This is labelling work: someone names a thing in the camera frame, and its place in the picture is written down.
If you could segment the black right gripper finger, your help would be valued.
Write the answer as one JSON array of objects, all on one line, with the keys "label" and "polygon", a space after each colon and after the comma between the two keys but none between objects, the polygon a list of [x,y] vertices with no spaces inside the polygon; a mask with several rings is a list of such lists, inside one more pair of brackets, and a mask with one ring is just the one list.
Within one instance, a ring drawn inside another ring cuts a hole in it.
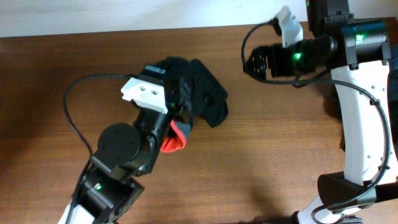
[{"label": "black right gripper finger", "polygon": [[268,54],[270,52],[270,47],[263,45],[263,46],[258,46],[255,49],[252,50],[249,58],[254,58],[254,59],[266,59]]},{"label": "black right gripper finger", "polygon": [[249,59],[243,64],[243,72],[251,78],[266,82],[267,63],[264,58],[260,56],[250,56]]}]

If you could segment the black leggings red waistband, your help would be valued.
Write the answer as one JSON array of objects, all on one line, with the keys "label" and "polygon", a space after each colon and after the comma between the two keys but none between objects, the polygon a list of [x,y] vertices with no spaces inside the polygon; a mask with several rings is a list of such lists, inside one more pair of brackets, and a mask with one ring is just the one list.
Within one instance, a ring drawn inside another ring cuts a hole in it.
[{"label": "black leggings red waistband", "polygon": [[187,60],[181,57],[168,57],[156,62],[155,67],[176,74],[177,78],[187,78],[192,88],[192,112],[188,122],[174,118],[163,140],[161,152],[175,152],[183,149],[193,129],[193,119],[198,116],[211,128],[219,126],[228,115],[228,93],[214,75],[198,59]]}]

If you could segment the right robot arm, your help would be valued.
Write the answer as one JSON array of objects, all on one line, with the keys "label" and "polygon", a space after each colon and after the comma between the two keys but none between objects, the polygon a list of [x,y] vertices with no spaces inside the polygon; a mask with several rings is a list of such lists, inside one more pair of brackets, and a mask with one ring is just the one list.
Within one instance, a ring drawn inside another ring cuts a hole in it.
[{"label": "right robot arm", "polygon": [[243,70],[268,84],[310,84],[304,75],[326,67],[336,88],[345,140],[345,168],[317,180],[318,195],[292,223],[361,223],[359,210],[397,198],[397,150],[388,104],[391,48],[379,19],[356,21],[347,1],[307,1],[312,39],[288,6],[269,21],[279,44],[242,57]]}]

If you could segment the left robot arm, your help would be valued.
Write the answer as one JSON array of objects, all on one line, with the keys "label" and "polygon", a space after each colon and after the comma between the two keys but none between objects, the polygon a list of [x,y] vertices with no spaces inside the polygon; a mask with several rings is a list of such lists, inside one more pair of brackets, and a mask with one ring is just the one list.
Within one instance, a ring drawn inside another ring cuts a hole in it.
[{"label": "left robot arm", "polygon": [[150,174],[172,125],[190,124],[193,78],[189,61],[167,58],[120,78],[122,98],[139,113],[132,124],[116,123],[99,136],[60,223],[116,223],[144,191],[135,177]]}]

